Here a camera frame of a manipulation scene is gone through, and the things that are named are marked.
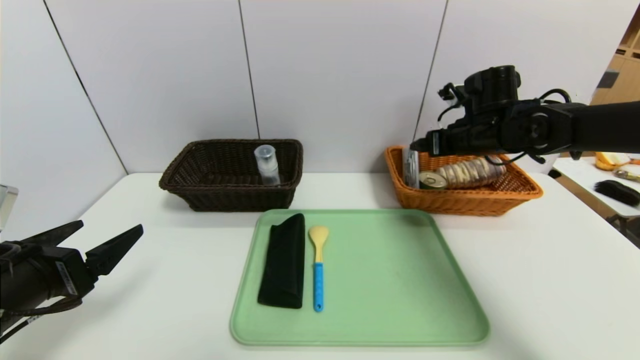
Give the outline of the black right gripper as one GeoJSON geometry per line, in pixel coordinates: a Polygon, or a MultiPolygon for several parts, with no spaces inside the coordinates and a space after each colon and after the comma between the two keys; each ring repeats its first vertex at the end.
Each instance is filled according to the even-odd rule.
{"type": "Polygon", "coordinates": [[[412,141],[411,151],[430,152],[434,157],[468,155],[467,139],[472,126],[467,123],[452,123],[442,129],[432,130],[426,137],[412,141]]]}

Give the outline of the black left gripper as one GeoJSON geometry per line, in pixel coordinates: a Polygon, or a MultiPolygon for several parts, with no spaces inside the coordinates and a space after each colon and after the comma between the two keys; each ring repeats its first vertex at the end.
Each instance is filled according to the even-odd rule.
{"type": "Polygon", "coordinates": [[[59,247],[83,227],[78,219],[20,241],[20,249],[1,257],[1,309],[36,312],[46,301],[75,301],[109,275],[144,234],[142,224],[116,235],[85,253],[59,247]]]}

